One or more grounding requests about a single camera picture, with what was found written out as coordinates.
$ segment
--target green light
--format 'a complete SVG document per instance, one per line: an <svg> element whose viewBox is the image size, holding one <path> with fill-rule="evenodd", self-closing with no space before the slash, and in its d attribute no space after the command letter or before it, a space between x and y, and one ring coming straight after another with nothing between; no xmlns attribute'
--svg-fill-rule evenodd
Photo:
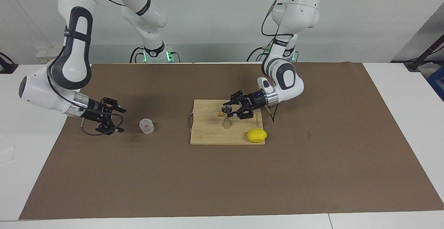
<svg viewBox="0 0 444 229"><path fill-rule="evenodd" d="M173 61L173 60L174 60L173 56L172 56L172 55L171 55L171 53L170 53L170 52L168 52L168 51L166 51L166 58L168 59L168 62L170 62L170 61Z"/></svg>

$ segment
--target white wall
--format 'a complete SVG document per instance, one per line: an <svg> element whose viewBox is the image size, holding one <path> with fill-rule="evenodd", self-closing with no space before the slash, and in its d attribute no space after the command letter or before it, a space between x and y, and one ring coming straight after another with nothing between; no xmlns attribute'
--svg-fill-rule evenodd
<svg viewBox="0 0 444 229"><path fill-rule="evenodd" d="M260 26L273 0L153 0L169 14L162 29L183 61L242 61L267 44ZM24 22L12 0L1 0L0 49L17 63L37 63L35 48L47 42L60 47L65 22L57 0L18 0L30 21ZM444 0L321 0L321 20L299 34L300 61L388 62L404 47ZM270 20L265 31L273 32ZM94 19L91 61L126 62L141 42L120 8L99 1Z"/></svg>
<svg viewBox="0 0 444 229"><path fill-rule="evenodd" d="M393 60L404 61L417 58L444 34L444 3L422 26ZM426 60L444 61L444 49L427 57Z"/></svg>

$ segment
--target white table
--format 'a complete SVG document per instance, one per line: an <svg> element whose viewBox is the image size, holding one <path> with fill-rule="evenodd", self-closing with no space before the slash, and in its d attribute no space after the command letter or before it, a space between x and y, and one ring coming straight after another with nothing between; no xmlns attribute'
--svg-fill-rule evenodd
<svg viewBox="0 0 444 229"><path fill-rule="evenodd" d="M282 216L118 218L16 221L66 117L19 99L23 76L43 66L19 66L0 75L0 150L14 146L14 160L0 165L0 228L273 228L442 229L444 211ZM402 64L365 63L369 75L444 200L444 102L419 73Z"/></svg>

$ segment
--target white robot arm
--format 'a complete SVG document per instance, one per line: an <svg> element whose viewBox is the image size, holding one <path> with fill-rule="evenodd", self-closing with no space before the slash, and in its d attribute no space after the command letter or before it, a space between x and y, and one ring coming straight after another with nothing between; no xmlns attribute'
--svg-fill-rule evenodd
<svg viewBox="0 0 444 229"><path fill-rule="evenodd" d="M296 44L297 33L306 28L314 27L319 21L319 0L288 0L273 8L272 17L279 28L273 39L269 55L262 63L262 72L273 79L271 84L267 78L257 79L260 90L243 95L240 90L230 97L224 105L238 104L240 109L228 114L240 119L253 117L253 110L263 106L273 106L299 96L304 91L304 82L296 73L293 64L287 62L285 52L289 42Z"/></svg>
<svg viewBox="0 0 444 229"><path fill-rule="evenodd" d="M123 132L123 128L119 127L122 122L114 125L111 120L112 116L119 116L122 119L123 117L112 112L123 113L126 110L122 109L116 100L105 97L99 102L75 91L83 88L91 79L88 54L97 1L59 0L59 12L67 23L62 51L55 60L46 65L46 68L24 77L19 87L19 96L24 101L44 109L82 117L84 120L93 120L98 123L96 131L100 132L95 135L111 135L116 131ZM151 0L122 0L122 2L127 6L125 13L128 16L139 17L141 28L137 28L137 23L133 23L138 31L145 30L143 29L145 23L159 28L167 23L165 13L151 3ZM162 46L163 42L158 33L152 36L153 39L150 38L144 40L146 47L149 45L152 50L156 50Z"/></svg>

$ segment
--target white tabletop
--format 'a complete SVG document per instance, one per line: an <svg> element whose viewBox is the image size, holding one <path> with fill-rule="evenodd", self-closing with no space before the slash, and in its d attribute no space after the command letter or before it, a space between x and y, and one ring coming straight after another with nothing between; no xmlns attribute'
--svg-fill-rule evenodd
<svg viewBox="0 0 444 229"><path fill-rule="evenodd" d="M42 67L19 66L12 75L0 75L0 152L13 147L15 153L13 161L0 164L0 228L444 228L444 211L15 221L66 119L18 97L21 79ZM421 74L402 64L365 63L365 68L444 200L444 102Z"/></svg>

